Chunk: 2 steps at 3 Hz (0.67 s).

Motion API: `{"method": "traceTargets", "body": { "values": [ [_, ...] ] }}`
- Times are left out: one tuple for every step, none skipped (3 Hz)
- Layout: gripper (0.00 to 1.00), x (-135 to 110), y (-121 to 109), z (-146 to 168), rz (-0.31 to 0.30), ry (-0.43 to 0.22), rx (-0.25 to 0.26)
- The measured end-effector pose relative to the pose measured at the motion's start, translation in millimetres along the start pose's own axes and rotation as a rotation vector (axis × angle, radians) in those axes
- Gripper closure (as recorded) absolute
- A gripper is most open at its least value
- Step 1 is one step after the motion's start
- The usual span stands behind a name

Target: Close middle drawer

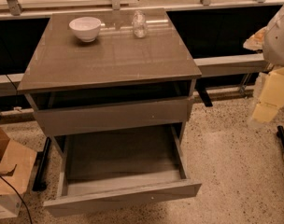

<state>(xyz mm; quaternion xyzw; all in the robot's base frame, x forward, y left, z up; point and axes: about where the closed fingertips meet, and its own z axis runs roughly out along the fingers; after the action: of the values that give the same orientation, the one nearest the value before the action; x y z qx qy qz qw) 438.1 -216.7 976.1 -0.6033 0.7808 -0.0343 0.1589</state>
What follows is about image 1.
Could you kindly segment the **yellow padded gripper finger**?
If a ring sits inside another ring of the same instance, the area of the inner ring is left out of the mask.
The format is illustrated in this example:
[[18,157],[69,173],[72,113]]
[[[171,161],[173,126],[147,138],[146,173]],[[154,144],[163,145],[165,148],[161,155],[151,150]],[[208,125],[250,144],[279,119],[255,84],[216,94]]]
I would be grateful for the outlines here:
[[271,122],[284,106],[284,67],[268,74],[260,73],[255,81],[248,125]]

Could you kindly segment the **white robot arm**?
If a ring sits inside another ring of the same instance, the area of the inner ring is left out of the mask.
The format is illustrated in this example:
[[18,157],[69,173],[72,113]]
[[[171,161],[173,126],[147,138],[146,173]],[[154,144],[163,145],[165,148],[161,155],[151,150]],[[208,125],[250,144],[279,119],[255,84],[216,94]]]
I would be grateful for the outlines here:
[[284,106],[284,4],[268,24],[248,38],[245,49],[263,52],[263,58],[274,66],[267,75],[256,81],[256,104],[251,119],[260,123],[270,122]]

